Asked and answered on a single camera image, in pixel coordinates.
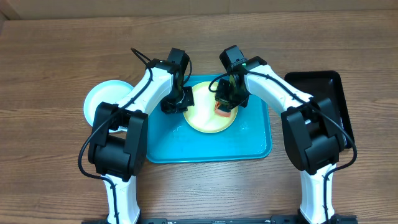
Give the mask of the light blue plate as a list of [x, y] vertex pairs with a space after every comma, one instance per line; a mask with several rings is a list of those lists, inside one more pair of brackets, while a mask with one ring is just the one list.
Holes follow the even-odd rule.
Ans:
[[133, 86], [121, 80], [108, 80], [96, 85], [87, 94], [83, 114], [90, 126], [93, 126], [95, 111], [102, 102], [115, 104], [133, 90]]

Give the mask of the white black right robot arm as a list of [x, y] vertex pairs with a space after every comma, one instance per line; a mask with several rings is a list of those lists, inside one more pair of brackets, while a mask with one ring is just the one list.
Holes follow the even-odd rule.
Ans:
[[286, 154], [300, 171], [300, 214], [305, 223], [330, 223], [331, 179], [345, 146], [331, 100], [296, 89], [264, 59], [246, 58], [237, 45], [224, 49], [220, 61], [226, 73], [216, 78], [215, 113], [229, 117], [232, 109], [245, 108], [251, 95], [273, 108], [281, 118]]

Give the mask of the yellow plate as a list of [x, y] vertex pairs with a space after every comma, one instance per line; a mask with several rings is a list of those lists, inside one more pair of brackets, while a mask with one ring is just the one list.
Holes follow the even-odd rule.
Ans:
[[232, 125], [238, 108], [232, 109], [228, 117], [216, 113], [220, 104], [215, 100], [215, 93], [209, 91], [209, 84], [210, 82], [201, 82], [192, 87], [194, 105], [189, 106], [183, 115], [187, 123], [197, 131], [218, 133]]

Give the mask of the red sponge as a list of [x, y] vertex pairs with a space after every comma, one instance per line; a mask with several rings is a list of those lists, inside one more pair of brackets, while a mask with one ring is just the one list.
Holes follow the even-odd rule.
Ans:
[[231, 116], [231, 110], [226, 105], [221, 104], [219, 101], [215, 103], [215, 113], [226, 118]]

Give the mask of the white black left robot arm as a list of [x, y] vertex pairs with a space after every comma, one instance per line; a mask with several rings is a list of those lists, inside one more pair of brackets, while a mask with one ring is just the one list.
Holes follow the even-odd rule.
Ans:
[[185, 75], [192, 63], [184, 50], [173, 48], [165, 60], [132, 52], [145, 65], [143, 78], [121, 99], [97, 106], [92, 132], [80, 150], [95, 166], [93, 178], [106, 187], [109, 213], [102, 223], [140, 223], [136, 177], [147, 155], [148, 118], [156, 106], [174, 114], [194, 104]]

